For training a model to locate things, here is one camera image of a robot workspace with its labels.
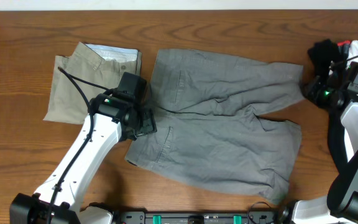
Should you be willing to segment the grey shorts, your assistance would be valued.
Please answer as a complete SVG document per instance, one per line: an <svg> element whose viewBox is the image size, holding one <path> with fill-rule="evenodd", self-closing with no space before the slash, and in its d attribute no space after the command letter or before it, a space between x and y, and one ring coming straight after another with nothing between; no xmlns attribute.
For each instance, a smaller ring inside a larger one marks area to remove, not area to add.
<svg viewBox="0 0 358 224"><path fill-rule="evenodd" d="M301 128L264 115L303 99L303 67L188 49L159 50L151 79L157 131L133 141L126 161L166 178L280 203Z"/></svg>

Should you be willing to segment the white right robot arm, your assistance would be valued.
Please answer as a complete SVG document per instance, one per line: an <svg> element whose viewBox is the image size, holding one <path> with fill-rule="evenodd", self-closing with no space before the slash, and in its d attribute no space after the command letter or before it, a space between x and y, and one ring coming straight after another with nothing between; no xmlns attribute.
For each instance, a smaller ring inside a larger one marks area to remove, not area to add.
<svg viewBox="0 0 358 224"><path fill-rule="evenodd" d="M349 137L343 146L353 155L326 196L288 204L277 213L276 223L358 223L358 82L345 82L329 99L340 113L337 124Z"/></svg>

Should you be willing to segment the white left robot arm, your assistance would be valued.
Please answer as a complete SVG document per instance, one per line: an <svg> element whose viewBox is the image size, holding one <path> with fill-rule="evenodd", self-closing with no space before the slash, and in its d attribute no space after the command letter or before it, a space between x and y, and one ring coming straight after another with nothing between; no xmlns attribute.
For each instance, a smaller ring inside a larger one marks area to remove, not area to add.
<svg viewBox="0 0 358 224"><path fill-rule="evenodd" d="M33 195L17 194L9 208L11 223L115 223L101 203L81 209L85 193L114 145L156 132L151 109L116 108L101 103L50 177Z"/></svg>

